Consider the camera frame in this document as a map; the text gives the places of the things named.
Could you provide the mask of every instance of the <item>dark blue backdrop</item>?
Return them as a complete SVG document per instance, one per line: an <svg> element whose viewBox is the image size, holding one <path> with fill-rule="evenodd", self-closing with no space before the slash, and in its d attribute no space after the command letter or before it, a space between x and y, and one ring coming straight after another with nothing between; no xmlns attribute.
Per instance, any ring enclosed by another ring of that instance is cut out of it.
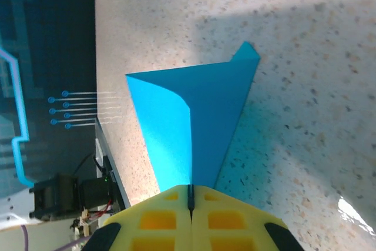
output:
<svg viewBox="0 0 376 251"><path fill-rule="evenodd" d="M57 172L72 173L80 160L95 150L94 126L65 129L62 91L94 92L85 95L90 105L76 107L80 118L95 110L94 0L0 0L0 47L18 59L30 142L21 153L28 178L44 180ZM22 186L15 171L11 140L19 135L19 117L9 65L0 59L0 198ZM58 122L51 125L51 120ZM90 120L78 122L88 124ZM79 175L95 175L88 162Z"/></svg>

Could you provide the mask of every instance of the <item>speckled countertop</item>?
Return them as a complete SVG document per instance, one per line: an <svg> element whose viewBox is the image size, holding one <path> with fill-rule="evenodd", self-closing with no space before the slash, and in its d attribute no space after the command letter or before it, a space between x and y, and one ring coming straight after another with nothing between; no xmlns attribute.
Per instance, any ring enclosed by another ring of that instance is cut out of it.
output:
<svg viewBox="0 0 376 251"><path fill-rule="evenodd" d="M250 41L262 60L216 188L306 250L376 248L376 0L96 0L96 29L98 115L132 204L158 188L124 75Z"/></svg>

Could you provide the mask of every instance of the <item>yellow plastic part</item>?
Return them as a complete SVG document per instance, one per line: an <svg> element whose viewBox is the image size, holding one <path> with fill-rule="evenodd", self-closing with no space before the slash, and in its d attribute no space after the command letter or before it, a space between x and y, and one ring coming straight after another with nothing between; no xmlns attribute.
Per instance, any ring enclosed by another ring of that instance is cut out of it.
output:
<svg viewBox="0 0 376 251"><path fill-rule="evenodd" d="M192 222L186 185L110 217L122 226L110 251L278 251L264 224L282 220L204 186L194 196Z"/></svg>

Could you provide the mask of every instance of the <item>rectangular cutout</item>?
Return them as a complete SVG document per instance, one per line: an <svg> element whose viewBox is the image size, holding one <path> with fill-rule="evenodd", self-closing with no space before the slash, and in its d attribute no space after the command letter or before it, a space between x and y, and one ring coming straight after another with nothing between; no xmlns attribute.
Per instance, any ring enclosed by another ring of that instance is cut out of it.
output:
<svg viewBox="0 0 376 251"><path fill-rule="evenodd" d="M211 251L257 251L250 238L211 238Z"/></svg>
<svg viewBox="0 0 376 251"><path fill-rule="evenodd" d="M208 214L209 229L245 229L243 215L237 211L215 211Z"/></svg>
<svg viewBox="0 0 376 251"><path fill-rule="evenodd" d="M176 215L171 211L148 211L140 220L139 229L176 229Z"/></svg>
<svg viewBox="0 0 376 251"><path fill-rule="evenodd" d="M173 237L139 237L132 241L132 251L174 251Z"/></svg>

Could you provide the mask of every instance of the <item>cyan paper triangle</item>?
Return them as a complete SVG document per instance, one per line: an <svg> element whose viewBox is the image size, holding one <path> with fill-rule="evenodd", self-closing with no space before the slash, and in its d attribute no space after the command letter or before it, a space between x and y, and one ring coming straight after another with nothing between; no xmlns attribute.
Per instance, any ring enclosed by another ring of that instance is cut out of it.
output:
<svg viewBox="0 0 376 251"><path fill-rule="evenodd" d="M259 60L245 42L230 62L126 75L161 191L214 187Z"/></svg>

